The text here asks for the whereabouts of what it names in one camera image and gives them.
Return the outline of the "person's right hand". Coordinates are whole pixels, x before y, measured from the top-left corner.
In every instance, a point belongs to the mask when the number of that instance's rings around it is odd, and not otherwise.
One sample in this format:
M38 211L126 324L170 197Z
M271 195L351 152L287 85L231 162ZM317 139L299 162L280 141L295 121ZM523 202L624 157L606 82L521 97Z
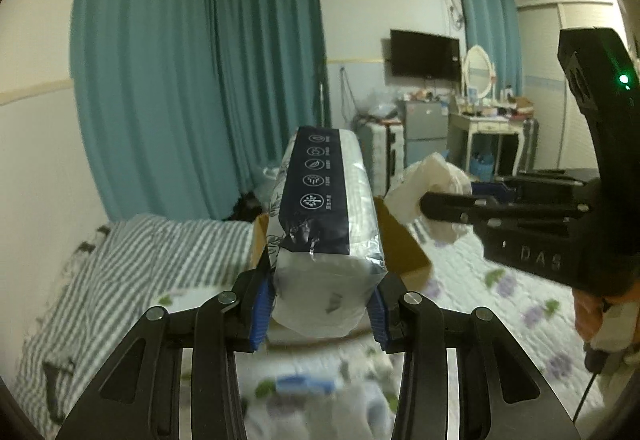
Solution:
M639 283L623 295L573 290L575 327L593 350L620 352L639 344Z

